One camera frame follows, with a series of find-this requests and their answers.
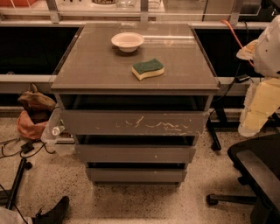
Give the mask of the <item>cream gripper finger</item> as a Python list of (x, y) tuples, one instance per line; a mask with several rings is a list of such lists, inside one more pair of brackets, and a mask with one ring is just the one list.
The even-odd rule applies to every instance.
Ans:
[(257, 44), (258, 44), (257, 39), (250, 41), (248, 44), (246, 44), (238, 51), (236, 57), (240, 60), (254, 60)]
[(244, 137), (257, 134), (268, 118), (280, 108), (280, 80), (269, 78), (252, 83), (246, 93), (238, 132)]

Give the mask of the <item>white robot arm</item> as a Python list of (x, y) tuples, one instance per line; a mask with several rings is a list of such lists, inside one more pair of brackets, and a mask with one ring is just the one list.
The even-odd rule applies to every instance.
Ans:
[(238, 132), (252, 137), (280, 108), (280, 16), (276, 16), (257, 40), (245, 45), (236, 56), (253, 60), (254, 69), (264, 77), (252, 83), (246, 93)]

